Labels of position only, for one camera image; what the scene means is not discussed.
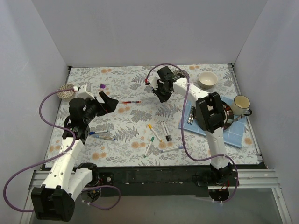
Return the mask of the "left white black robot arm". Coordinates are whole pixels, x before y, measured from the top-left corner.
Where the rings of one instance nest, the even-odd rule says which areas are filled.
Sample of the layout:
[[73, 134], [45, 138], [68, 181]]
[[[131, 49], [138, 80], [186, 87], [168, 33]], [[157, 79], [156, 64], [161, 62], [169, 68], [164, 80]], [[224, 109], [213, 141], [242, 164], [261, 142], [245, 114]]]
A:
[[74, 168], [89, 135], [89, 123], [95, 117], [114, 112], [119, 103], [102, 91], [99, 96], [102, 102], [91, 96], [73, 98], [69, 102], [70, 115], [64, 121], [59, 157], [41, 186], [31, 192], [35, 215], [40, 220], [70, 221], [75, 201], [84, 189], [92, 201], [100, 196], [101, 177], [96, 164], [81, 163]]

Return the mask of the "red marker pen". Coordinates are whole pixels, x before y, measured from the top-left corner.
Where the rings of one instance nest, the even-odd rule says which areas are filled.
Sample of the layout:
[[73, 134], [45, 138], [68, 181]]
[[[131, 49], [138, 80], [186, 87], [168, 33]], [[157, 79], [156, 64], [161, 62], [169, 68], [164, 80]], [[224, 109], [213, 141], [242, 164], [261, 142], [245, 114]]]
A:
[[142, 101], [136, 100], [136, 101], [121, 101], [122, 104], [135, 104], [135, 103], [141, 103]]

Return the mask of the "yellow capped marker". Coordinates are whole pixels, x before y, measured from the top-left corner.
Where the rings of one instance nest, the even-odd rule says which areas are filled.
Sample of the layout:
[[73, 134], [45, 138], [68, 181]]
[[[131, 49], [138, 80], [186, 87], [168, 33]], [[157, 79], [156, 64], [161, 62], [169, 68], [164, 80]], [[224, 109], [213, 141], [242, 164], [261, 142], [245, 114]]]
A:
[[162, 139], [158, 136], [158, 134], [156, 133], [156, 131], [154, 130], [153, 126], [151, 124], [148, 124], [149, 129], [152, 131], [152, 133], [154, 134], [154, 136], [157, 138], [157, 140], [159, 142], [162, 142]]

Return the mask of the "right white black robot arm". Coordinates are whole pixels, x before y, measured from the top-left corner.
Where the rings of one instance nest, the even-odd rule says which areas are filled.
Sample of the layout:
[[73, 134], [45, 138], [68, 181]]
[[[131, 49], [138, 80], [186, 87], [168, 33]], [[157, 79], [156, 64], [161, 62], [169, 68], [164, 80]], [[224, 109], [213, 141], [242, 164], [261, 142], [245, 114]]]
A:
[[148, 74], [145, 84], [151, 86], [152, 92], [160, 102], [166, 102], [172, 93], [184, 97], [195, 106], [195, 118], [199, 127], [205, 132], [210, 149], [210, 168], [195, 175], [200, 186], [216, 186], [226, 184], [233, 175], [232, 159], [227, 156], [223, 138], [226, 114], [218, 93], [208, 93], [190, 83], [189, 74], [180, 70], [174, 74], [169, 64], [161, 64], [158, 76]]

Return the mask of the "green capped marker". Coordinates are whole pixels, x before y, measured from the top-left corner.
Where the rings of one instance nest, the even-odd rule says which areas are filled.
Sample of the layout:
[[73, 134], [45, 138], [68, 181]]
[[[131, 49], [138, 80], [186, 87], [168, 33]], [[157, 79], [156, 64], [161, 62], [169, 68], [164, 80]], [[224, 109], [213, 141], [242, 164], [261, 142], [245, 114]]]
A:
[[149, 144], [147, 145], [146, 151], [145, 151], [145, 153], [144, 153], [144, 155], [143, 155], [144, 158], [147, 157], [147, 154], [148, 154], [148, 152], [149, 152], [149, 149], [150, 149], [150, 147], [151, 147], [151, 145], [152, 145], [154, 139], [155, 139], [155, 137], [153, 136], [153, 137], [151, 138]]

